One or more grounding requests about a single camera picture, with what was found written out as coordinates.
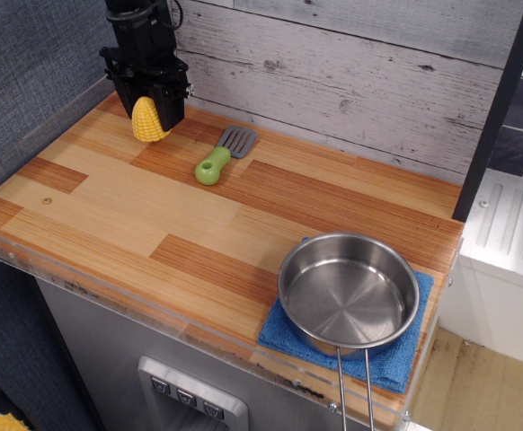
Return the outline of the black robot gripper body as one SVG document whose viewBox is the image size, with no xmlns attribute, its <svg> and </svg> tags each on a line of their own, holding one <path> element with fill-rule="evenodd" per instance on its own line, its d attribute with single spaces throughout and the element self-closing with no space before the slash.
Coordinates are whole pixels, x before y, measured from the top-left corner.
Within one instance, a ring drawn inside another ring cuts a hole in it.
<svg viewBox="0 0 523 431">
<path fill-rule="evenodd" d="M 104 47 L 100 55 L 106 73 L 113 79 L 129 79 L 143 96 L 151 97 L 153 86 L 168 86 L 188 96 L 188 66 L 176 55 L 175 32 L 183 23 L 183 10 L 175 2 L 177 17 L 166 1 L 107 1 L 106 19 L 118 46 Z"/>
</svg>

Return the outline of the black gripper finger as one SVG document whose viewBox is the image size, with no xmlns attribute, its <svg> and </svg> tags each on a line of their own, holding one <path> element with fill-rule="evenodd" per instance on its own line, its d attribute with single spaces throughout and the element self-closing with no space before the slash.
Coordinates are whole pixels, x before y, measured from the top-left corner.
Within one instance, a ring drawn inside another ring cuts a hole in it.
<svg viewBox="0 0 523 431">
<path fill-rule="evenodd" d="M 168 86 L 153 86 L 151 98 L 155 103 L 163 131 L 170 131 L 184 119 L 184 97 Z"/>
<path fill-rule="evenodd" d="M 132 118 L 133 109 L 137 100 L 143 96 L 138 86 L 129 79 L 113 79 L 115 90 L 120 98 L 124 110 Z"/>
</svg>

